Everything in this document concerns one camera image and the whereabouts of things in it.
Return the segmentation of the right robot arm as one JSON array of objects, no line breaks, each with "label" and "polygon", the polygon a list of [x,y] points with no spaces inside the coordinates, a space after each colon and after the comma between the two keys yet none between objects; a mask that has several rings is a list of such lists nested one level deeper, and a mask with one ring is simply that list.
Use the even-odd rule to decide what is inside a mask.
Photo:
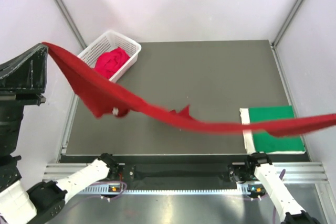
[{"label": "right robot arm", "polygon": [[261,182],[277,210],[281,223],[319,223],[316,218],[310,216],[297,203],[276,173],[276,169],[267,154],[253,153],[247,157],[245,164],[246,176]]}]

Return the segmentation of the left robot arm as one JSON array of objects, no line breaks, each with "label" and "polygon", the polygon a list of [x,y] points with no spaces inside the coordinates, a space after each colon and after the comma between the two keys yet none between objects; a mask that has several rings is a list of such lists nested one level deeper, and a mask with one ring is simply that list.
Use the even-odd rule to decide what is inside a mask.
[{"label": "left robot arm", "polygon": [[25,190],[17,168],[17,147],[24,107],[41,105],[46,88],[48,47],[37,44],[1,64],[1,218],[7,223],[47,223],[86,187],[102,179],[114,180],[119,168],[104,153],[76,173]]}]

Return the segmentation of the dark red t shirt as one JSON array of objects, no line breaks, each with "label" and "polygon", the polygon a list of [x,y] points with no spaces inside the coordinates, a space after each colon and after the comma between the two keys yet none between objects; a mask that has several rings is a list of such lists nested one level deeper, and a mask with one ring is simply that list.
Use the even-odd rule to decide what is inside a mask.
[{"label": "dark red t shirt", "polygon": [[150,104],[126,88],[109,81],[66,49],[45,42],[48,53],[68,80],[74,93],[91,113],[100,118],[117,110],[117,116],[130,111],[141,112],[179,129],[204,133],[240,133],[265,131],[275,137],[302,135],[335,126],[335,114],[284,119],[250,124],[209,123]]}]

